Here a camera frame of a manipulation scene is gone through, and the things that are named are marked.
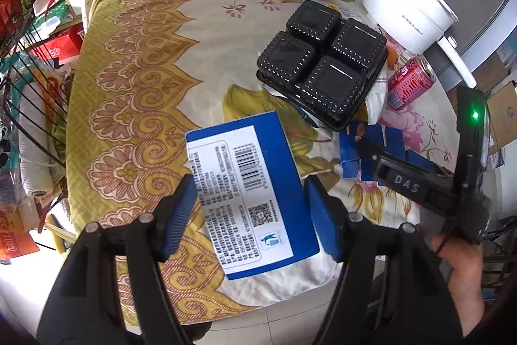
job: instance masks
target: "cherry tomato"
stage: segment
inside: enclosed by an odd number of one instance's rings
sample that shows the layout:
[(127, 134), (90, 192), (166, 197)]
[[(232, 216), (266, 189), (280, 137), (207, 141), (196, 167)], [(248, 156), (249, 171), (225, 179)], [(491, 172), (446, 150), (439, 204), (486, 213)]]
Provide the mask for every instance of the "cherry tomato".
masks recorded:
[(399, 55), (396, 54), (396, 50), (390, 45), (386, 46), (388, 50), (388, 68), (394, 69), (396, 63), (399, 61)]

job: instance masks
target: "pink can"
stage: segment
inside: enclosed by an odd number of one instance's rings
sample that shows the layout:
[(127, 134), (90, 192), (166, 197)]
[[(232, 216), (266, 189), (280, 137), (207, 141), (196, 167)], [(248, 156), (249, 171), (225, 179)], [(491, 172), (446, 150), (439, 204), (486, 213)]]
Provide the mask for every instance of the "pink can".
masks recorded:
[(431, 65), (422, 55), (409, 59), (388, 80), (388, 105), (397, 109), (413, 102), (436, 82)]

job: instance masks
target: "white rice cooker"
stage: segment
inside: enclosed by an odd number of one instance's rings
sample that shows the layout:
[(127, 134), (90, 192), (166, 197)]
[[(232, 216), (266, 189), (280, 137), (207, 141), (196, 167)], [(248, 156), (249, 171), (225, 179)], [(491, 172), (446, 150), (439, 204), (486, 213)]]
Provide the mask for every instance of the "white rice cooker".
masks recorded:
[(476, 87), (474, 76), (455, 50), (456, 41), (444, 36), (458, 17), (443, 0), (363, 0), (363, 5), (390, 36), (415, 55), (438, 42), (467, 86)]

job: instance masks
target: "barcode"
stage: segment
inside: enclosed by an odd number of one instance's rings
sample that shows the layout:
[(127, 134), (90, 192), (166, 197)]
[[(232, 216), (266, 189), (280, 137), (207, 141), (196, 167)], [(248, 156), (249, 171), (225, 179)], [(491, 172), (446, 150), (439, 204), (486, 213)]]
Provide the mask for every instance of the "barcode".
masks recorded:
[(233, 151), (246, 191), (262, 187), (264, 180), (260, 174), (259, 158), (255, 155), (253, 144), (241, 145)]
[(399, 108), (404, 105), (401, 99), (399, 99), (393, 91), (388, 92), (388, 104), (392, 108)]

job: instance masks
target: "black plastic container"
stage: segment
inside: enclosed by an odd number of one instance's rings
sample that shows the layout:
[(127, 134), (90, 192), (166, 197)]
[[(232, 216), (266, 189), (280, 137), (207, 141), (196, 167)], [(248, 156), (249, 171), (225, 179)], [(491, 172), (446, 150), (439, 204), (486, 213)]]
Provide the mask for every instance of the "black plastic container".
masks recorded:
[(329, 54), (367, 77), (379, 65), (386, 37), (352, 18), (345, 21)]
[(305, 1), (289, 18), (287, 32), (319, 50), (328, 48), (340, 30), (341, 14), (313, 1)]
[(314, 48), (280, 31), (257, 60), (261, 72), (281, 85), (293, 88), (310, 72), (316, 59)]
[(366, 78), (331, 56), (324, 56), (301, 85), (301, 97), (329, 117), (340, 120), (361, 95)]
[(386, 38), (313, 1), (302, 3), (287, 28), (260, 55), (257, 78), (335, 131), (345, 130), (386, 62)]

